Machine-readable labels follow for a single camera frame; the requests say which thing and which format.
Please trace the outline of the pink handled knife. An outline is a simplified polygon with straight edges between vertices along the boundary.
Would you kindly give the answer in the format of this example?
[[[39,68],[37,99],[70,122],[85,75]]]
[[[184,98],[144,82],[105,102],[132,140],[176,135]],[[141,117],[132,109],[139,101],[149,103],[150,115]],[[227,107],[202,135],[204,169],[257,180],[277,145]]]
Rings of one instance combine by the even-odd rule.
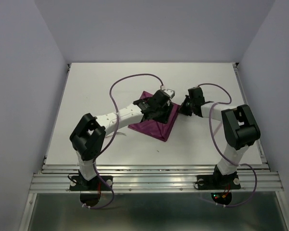
[[[213,135],[214,135],[214,136],[217,134],[217,132],[219,131],[219,129],[222,127],[222,125],[223,125],[223,123],[220,122],[220,123],[218,124],[218,126],[215,128],[215,130],[214,130],[214,132],[213,132]]]

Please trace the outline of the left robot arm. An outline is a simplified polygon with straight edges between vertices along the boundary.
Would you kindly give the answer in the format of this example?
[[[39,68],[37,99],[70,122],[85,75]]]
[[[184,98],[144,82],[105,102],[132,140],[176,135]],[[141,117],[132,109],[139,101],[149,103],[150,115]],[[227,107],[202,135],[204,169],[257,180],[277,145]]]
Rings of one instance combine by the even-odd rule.
[[[88,190],[97,186],[95,161],[102,153],[107,135],[148,120],[166,124],[172,111],[171,100],[174,96],[174,90],[158,90],[153,96],[136,100],[117,112],[99,116],[85,114],[69,137],[77,153],[81,184]]]

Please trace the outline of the purple cloth napkin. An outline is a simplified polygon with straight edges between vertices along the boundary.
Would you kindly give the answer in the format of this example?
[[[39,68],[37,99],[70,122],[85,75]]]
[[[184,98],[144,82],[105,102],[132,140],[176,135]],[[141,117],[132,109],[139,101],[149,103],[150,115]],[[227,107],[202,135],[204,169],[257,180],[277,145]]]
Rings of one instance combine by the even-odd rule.
[[[154,94],[150,94],[143,91],[140,99],[151,97]],[[144,135],[166,142],[170,136],[171,130],[178,116],[179,105],[173,103],[173,109],[167,124],[162,124],[154,120],[138,122],[135,124],[128,125],[128,128],[140,132]]]

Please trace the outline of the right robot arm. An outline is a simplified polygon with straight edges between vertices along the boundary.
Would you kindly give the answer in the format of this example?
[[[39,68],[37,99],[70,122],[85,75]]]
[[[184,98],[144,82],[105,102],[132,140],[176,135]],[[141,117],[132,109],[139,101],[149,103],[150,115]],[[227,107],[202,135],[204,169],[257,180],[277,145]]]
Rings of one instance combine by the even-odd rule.
[[[209,120],[210,133],[213,133],[212,121],[221,122],[226,140],[226,148],[221,160],[209,175],[198,175],[195,188],[198,190],[222,190],[226,187],[240,189],[237,169],[244,153],[261,136],[258,124],[250,107],[246,104],[231,106],[230,102],[216,103],[206,101],[200,86],[188,89],[180,114],[196,115]]]

